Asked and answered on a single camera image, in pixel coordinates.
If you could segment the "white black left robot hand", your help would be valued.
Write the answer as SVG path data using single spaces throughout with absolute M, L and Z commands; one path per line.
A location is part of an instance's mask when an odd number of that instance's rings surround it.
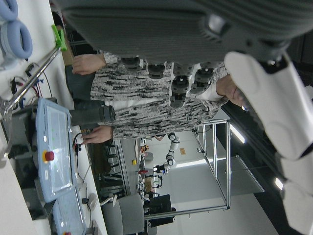
M 224 62 L 277 150 L 289 225 L 313 232 L 313 103 L 287 55 L 310 0 L 57 0 L 95 49 L 151 64 Z

